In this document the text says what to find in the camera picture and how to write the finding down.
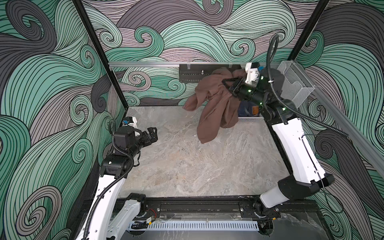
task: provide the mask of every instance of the orange label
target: orange label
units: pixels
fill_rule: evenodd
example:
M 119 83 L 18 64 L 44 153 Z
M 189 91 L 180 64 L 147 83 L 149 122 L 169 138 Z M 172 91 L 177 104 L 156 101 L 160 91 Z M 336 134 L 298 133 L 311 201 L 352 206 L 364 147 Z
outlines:
M 259 113 L 259 106 L 252 106 L 252 114 L 256 115 Z

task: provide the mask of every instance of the wire mesh basket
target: wire mesh basket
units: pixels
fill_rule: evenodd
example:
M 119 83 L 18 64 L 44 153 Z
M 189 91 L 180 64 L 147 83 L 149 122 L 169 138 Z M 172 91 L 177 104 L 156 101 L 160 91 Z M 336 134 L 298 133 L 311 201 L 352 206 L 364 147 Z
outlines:
M 239 117 L 239 122 L 259 122 L 264 121 L 263 117 Z
M 282 61 L 277 70 L 285 76 L 281 97 L 291 100 L 298 108 L 314 90 L 313 84 L 302 76 L 303 67 L 293 61 Z

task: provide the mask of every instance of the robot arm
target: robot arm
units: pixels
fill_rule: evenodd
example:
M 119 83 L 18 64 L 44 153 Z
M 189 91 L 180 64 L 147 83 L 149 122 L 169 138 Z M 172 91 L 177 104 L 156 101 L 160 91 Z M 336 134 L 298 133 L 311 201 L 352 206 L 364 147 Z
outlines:
M 143 147 L 157 141 L 157 129 L 155 127 L 148 128 L 148 132 L 141 131 L 137 129 L 136 123 L 135 117 L 126 117 L 122 120 L 122 126 L 113 133 L 115 147 L 113 152 L 110 152 L 101 164 L 96 196 L 76 240 L 100 240 L 106 238 L 118 240 L 132 220 L 140 213 L 143 214 L 142 211 L 145 207 L 142 206 L 142 203 L 145 195 L 130 194 L 123 208 L 110 221 L 116 199 L 126 180 L 126 173 L 130 170 L 129 165 L 131 167 L 133 165 L 133 157 Z M 84 238 L 84 231 L 86 230 L 88 230 L 88 234 Z
M 264 207 L 271 208 L 287 200 L 304 199 L 334 182 L 331 174 L 325 173 L 305 137 L 301 120 L 288 108 L 281 106 L 271 94 L 266 69 L 259 69 L 258 63 L 248 63 L 247 78 L 224 79 L 223 84 L 234 97 L 259 105 L 260 113 L 272 126 L 288 156 L 293 174 L 278 181 L 278 186 L 260 196 Z M 275 91 L 280 95 L 284 76 L 271 69 Z M 285 104 L 295 109 L 292 101 L 284 99 Z

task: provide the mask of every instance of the white cable tray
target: white cable tray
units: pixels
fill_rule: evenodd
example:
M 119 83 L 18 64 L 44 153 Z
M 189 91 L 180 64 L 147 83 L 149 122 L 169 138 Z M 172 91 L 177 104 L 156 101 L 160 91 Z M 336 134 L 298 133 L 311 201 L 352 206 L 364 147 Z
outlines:
M 128 231 L 138 231 L 131 229 L 131 225 L 134 222 L 132 222 L 129 227 Z M 259 231 L 259 227 L 257 225 L 256 221 L 183 221 L 183 220 L 167 220 L 167 221 L 161 221 L 157 220 L 151 225 L 148 226 L 148 228 L 140 229 L 140 231 L 185 231 L 185 230 L 209 230 L 209 231 Z

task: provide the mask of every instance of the red wire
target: red wire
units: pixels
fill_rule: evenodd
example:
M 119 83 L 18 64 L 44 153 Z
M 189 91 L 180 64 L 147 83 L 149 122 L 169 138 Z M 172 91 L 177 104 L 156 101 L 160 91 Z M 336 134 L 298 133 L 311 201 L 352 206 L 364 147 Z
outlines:
M 153 210 L 153 209 L 148 209 L 148 210 L 152 210 L 152 212 L 155 214 L 155 218 L 157 217 L 155 210 Z

